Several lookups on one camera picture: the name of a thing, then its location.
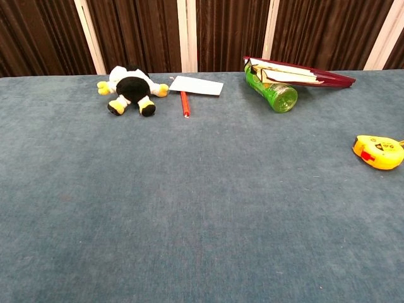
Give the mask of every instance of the tape measure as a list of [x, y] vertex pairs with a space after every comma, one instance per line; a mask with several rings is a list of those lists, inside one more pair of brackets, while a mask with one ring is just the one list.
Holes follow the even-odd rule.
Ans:
[[404, 159], [404, 141], [391, 138], [360, 135], [353, 144], [353, 152], [375, 169], [389, 170]]

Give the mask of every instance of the green plastic container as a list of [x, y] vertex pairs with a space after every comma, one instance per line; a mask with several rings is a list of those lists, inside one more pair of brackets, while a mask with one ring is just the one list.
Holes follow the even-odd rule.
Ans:
[[295, 106], [297, 92], [293, 87], [283, 83], [262, 83], [251, 73], [251, 66], [246, 66], [244, 71], [247, 83], [267, 99], [275, 112], [288, 112]]

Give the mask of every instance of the white paper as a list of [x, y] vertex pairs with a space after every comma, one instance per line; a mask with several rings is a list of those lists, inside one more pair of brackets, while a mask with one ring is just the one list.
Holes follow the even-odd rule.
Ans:
[[220, 82], [177, 76], [169, 89], [178, 92], [200, 93], [203, 95], [219, 96], [222, 88], [223, 83]]

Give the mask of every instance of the plush penguin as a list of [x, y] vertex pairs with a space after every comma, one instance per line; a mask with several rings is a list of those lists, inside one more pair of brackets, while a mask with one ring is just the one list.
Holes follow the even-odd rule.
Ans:
[[97, 87], [100, 95], [118, 94], [115, 100], [108, 103], [109, 111], [117, 116], [122, 115], [131, 103], [139, 106], [142, 116], [152, 116], [156, 106], [149, 96], [165, 97], [169, 90], [166, 84], [154, 83], [139, 66], [116, 66], [110, 72], [109, 81], [98, 82]]

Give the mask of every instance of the blue carpet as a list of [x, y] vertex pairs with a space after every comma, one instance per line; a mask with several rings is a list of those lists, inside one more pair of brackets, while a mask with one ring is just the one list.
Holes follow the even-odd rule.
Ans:
[[[243, 73], [220, 97], [116, 117], [106, 76], [0, 79], [0, 302], [403, 302], [404, 71], [344, 71], [277, 114]], [[152, 74], [170, 84], [170, 76]]]

